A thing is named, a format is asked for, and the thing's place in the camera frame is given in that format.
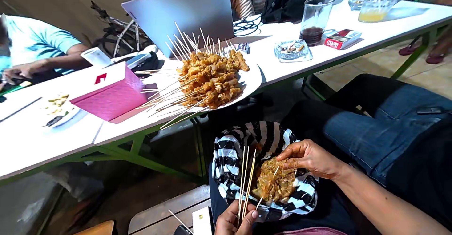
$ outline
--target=silver laptop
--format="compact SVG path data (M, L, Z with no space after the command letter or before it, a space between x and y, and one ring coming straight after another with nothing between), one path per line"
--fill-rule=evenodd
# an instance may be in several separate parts
M234 37L230 0L132 0L121 5L168 58L174 56L165 42L178 53L167 35L174 42L176 34L184 43L174 22L191 39L192 33L196 39L201 35L199 27L216 43L218 38L224 41ZM199 47L204 47L202 36Z

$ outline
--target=glass of iced tea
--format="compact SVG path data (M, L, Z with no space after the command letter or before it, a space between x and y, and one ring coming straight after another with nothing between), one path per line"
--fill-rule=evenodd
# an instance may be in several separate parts
M306 0L300 39L308 46L320 44L334 0Z

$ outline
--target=black and white plastic bag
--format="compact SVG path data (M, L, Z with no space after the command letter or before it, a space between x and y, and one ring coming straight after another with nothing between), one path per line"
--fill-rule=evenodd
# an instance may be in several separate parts
M221 196L228 204L240 198L240 169L243 150L248 146L262 146L257 150L255 169L264 161L278 156L289 144L297 142L290 129L281 128L277 122L250 122L234 126L223 131L221 138L215 139L213 152L212 176L218 185ZM248 171L250 174L253 155L249 155ZM297 169L294 184L295 191L287 203L261 203L257 221L278 221L292 213L305 215L313 211L317 204L315 186L319 183L306 169ZM249 203L257 205L259 199L250 195Z

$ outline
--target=cable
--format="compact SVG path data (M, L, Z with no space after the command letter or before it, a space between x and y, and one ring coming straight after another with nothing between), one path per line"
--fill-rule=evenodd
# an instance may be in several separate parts
M239 22L233 23L232 27L234 28L234 35L235 36L248 36L248 35L256 32L259 29L259 24L262 23L262 18L260 19L258 24L254 23L256 20L257 20L257 18L252 21L249 21L246 18L243 18ZM242 31L250 30L250 29L254 29L254 30L251 32L247 32L246 34L243 34L243 35L238 34L238 32L242 32Z

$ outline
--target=wooden plank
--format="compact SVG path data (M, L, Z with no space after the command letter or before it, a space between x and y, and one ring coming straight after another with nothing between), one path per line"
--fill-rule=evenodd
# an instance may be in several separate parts
M210 206L210 199L176 215L186 226L192 227L192 213L207 206ZM172 235L179 225L180 223L173 216L171 216L161 222L136 232L133 235Z
M170 216L171 214L168 212L168 209L177 214L181 210L187 209L209 198L209 186L203 185L170 200L167 200L166 202L161 203L157 206L142 211L135 215L130 221L128 234L136 232L139 229L142 229Z
M81 231L74 235L111 235L113 233L114 221L106 221L91 227L87 230Z

